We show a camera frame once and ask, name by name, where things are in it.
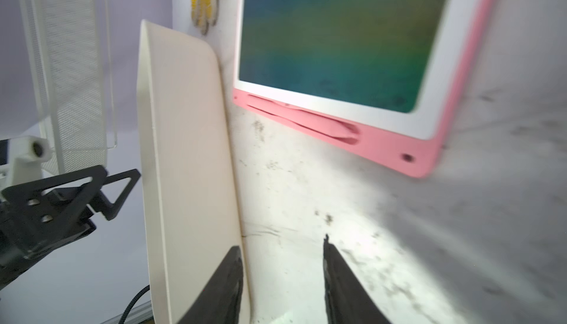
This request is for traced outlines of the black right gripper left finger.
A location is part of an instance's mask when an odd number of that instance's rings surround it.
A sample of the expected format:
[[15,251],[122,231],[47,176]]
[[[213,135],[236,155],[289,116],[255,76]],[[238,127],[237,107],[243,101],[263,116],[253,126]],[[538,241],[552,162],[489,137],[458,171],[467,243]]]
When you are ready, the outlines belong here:
[[244,264],[239,246],[231,247],[180,324],[237,324],[244,291]]

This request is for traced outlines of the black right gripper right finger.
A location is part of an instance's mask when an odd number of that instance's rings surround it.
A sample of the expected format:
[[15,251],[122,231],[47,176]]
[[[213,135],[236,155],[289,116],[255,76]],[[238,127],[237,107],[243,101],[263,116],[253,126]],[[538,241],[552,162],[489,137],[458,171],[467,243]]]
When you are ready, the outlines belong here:
[[325,304],[330,324],[390,324],[358,281],[354,272],[329,241],[323,242]]

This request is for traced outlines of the beige storage tray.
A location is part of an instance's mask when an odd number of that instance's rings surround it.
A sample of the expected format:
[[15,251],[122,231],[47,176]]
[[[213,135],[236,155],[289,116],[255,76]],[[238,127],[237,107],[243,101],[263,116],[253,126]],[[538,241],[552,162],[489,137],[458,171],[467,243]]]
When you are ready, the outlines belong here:
[[207,42],[141,23],[137,118],[153,313],[178,323],[228,253],[245,263],[221,74]]

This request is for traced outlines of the pink white writing tablet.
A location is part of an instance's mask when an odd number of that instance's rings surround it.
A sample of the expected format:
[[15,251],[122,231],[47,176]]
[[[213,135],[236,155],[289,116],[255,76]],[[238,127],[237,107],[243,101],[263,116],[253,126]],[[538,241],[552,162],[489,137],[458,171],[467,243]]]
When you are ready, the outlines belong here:
[[493,0],[239,0],[233,101],[414,178],[434,170]]

